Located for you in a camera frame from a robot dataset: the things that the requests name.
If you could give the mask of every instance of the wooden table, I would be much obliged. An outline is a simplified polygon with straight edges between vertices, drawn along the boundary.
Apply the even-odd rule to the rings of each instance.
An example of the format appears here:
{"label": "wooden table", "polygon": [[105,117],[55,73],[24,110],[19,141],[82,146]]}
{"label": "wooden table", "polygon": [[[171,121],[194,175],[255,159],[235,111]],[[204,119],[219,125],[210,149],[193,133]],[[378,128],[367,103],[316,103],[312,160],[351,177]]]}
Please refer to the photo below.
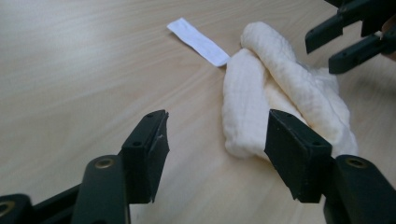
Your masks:
{"label": "wooden table", "polygon": [[[306,32],[335,14],[322,0],[0,1],[0,195],[34,204],[75,186],[93,158],[117,154],[137,122],[166,109],[168,155],[156,202],[133,223],[325,223],[295,202],[269,162],[224,148],[217,68],[166,24],[184,17],[230,55],[265,21],[313,66],[356,41],[359,24],[306,55]],[[361,156],[396,186],[396,63],[378,56],[341,76]]]}

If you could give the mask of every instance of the brass screw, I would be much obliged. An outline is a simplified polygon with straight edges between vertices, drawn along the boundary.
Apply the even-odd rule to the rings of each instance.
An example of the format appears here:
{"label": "brass screw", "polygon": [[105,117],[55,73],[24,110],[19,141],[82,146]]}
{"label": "brass screw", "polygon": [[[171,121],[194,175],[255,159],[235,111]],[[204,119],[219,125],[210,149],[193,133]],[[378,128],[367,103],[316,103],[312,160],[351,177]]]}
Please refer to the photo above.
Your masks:
{"label": "brass screw", "polygon": [[365,161],[356,159],[356,158],[346,158],[346,163],[350,166],[353,166],[355,168],[359,169],[365,169],[367,168],[367,163]]}
{"label": "brass screw", "polygon": [[341,7],[341,8],[340,8],[340,11],[341,11],[341,12],[346,12],[346,11],[347,11],[347,7]]}
{"label": "brass screw", "polygon": [[110,158],[104,158],[96,162],[95,167],[98,169],[106,169],[114,164],[114,161]]}
{"label": "brass screw", "polygon": [[13,201],[5,201],[0,202],[0,217],[8,214],[15,207],[15,202]]}

